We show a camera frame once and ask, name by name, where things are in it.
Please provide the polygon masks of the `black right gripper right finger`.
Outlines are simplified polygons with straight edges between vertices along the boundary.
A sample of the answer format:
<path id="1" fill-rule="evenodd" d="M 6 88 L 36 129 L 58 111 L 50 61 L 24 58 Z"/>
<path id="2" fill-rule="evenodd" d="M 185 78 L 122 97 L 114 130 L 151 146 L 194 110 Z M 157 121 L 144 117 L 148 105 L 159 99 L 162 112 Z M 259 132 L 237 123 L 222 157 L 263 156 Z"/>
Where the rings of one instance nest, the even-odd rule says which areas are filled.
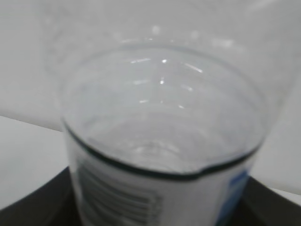
<path id="1" fill-rule="evenodd" d="M 301 207 L 250 178 L 234 212 L 235 226 L 299 226 Z"/>

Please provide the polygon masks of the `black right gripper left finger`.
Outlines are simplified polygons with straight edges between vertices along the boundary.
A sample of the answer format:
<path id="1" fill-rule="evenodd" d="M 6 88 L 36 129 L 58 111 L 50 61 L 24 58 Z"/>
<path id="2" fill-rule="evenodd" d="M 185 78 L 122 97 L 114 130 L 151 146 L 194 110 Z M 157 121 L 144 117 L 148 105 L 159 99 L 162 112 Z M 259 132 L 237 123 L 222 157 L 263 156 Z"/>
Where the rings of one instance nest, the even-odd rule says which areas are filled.
<path id="1" fill-rule="evenodd" d="M 69 168 L 0 210 L 2 226 L 81 226 Z"/>

